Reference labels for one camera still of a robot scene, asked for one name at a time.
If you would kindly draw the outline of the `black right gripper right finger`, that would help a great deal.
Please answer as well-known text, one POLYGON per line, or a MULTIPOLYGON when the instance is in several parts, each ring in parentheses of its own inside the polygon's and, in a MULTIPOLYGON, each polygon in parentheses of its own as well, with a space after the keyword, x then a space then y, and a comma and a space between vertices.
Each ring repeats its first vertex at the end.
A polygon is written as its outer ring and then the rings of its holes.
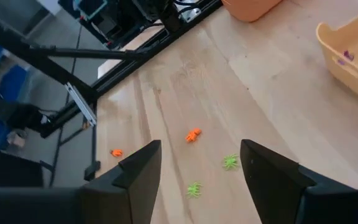
POLYGON ((354 190, 250 139, 241 141, 240 158, 262 223, 299 223, 308 189, 322 194, 354 190))

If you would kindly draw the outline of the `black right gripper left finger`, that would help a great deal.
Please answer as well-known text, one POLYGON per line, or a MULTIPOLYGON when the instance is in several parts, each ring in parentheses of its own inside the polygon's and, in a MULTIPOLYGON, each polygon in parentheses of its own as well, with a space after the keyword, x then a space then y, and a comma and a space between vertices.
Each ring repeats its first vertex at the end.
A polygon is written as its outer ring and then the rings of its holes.
POLYGON ((153 140, 81 188, 89 224, 148 224, 160 183, 162 148, 153 140))

